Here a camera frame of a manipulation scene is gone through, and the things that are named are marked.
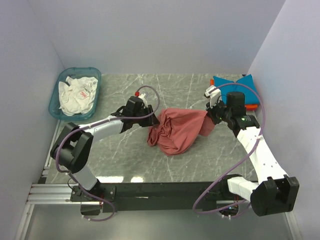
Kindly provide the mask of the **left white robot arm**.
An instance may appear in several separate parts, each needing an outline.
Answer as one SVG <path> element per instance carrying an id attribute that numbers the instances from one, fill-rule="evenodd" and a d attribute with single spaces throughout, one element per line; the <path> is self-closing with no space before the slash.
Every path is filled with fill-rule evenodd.
<path id="1" fill-rule="evenodd" d="M 68 123 L 50 150 L 50 156 L 59 166 L 63 166 L 83 187 L 82 195 L 88 201 L 103 196 L 100 181 L 88 167 L 92 144 L 106 137 L 121 134 L 132 128 L 153 127 L 160 122 L 154 114 L 152 105 L 147 104 L 146 94 L 136 92 L 126 105 L 121 106 L 108 117 L 85 125 Z"/>

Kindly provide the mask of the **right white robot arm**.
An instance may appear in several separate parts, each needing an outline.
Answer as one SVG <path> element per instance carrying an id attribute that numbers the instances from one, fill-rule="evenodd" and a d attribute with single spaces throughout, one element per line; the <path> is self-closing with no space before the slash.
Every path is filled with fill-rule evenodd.
<path id="1" fill-rule="evenodd" d="M 254 115 L 248 115 L 245 107 L 245 95 L 234 91 L 221 100 L 219 89 L 207 89 L 205 97 L 207 115 L 217 125 L 225 122 L 248 154 L 257 182 L 246 180 L 240 175 L 225 175 L 219 187 L 222 198 L 230 200 L 238 195 L 250 202 L 257 216 L 267 216 L 291 212 L 294 208 L 299 181 L 288 176 L 279 165 L 263 135 L 262 125 Z"/>

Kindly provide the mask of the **dusty red t-shirt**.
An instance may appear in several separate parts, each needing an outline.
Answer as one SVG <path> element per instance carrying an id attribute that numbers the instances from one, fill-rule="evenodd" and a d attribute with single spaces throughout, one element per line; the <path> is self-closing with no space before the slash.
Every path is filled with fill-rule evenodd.
<path id="1" fill-rule="evenodd" d="M 167 108 L 157 118 L 159 125 L 149 128 L 147 144 L 158 146 L 166 156 L 183 154 L 199 135 L 207 137 L 215 128 L 205 110 Z"/>

